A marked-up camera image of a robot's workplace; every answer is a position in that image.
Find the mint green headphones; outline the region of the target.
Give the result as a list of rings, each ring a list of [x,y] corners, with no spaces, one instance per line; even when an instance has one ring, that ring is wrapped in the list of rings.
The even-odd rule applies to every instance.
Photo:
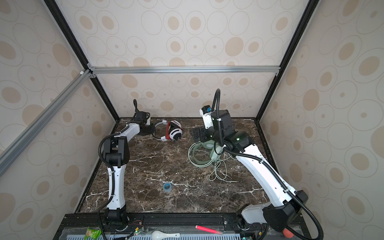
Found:
[[[223,148],[215,141],[205,143],[198,142],[190,146],[188,150],[188,159],[190,163],[197,168],[205,168],[209,165],[218,163],[221,159]]]

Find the white black headphones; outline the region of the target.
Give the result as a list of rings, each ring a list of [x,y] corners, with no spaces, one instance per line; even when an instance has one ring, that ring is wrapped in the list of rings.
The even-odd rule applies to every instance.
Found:
[[[182,128],[182,125],[178,121],[176,121],[176,120],[159,121],[155,124],[155,130],[156,130],[156,127],[158,127],[160,125],[166,125],[166,134],[162,137],[156,137],[156,135],[155,135],[156,132],[154,132],[153,137],[156,140],[162,141],[162,142],[166,142],[166,141],[175,142],[175,141],[178,141],[179,139],[182,138],[183,133],[184,133],[184,129]]]

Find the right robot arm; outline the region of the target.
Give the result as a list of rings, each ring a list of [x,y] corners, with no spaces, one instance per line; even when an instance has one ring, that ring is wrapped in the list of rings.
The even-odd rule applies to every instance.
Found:
[[[192,135],[196,144],[211,141],[213,157],[219,159],[224,153],[235,157],[243,164],[268,195],[269,202],[248,205],[240,211],[240,220],[249,226],[254,223],[267,224],[277,232],[288,230],[305,240],[289,225],[301,212],[307,213],[318,231],[317,239],[324,238],[324,230],[309,208],[308,195],[297,191],[286,182],[260,152],[256,143],[244,131],[236,131],[228,110],[220,108],[221,91],[217,89],[211,106],[200,109],[204,126],[194,128]]]

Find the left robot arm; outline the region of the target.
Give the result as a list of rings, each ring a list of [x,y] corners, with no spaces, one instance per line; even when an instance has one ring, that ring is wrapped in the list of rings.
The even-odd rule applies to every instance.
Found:
[[[135,113],[131,120],[119,132],[103,138],[98,148],[99,158],[107,166],[109,175],[108,201],[101,209],[106,210],[107,223],[123,226],[129,221],[124,197],[125,170],[130,160],[129,141],[136,135],[147,136],[155,132],[150,113],[140,111],[136,99],[133,103]]]

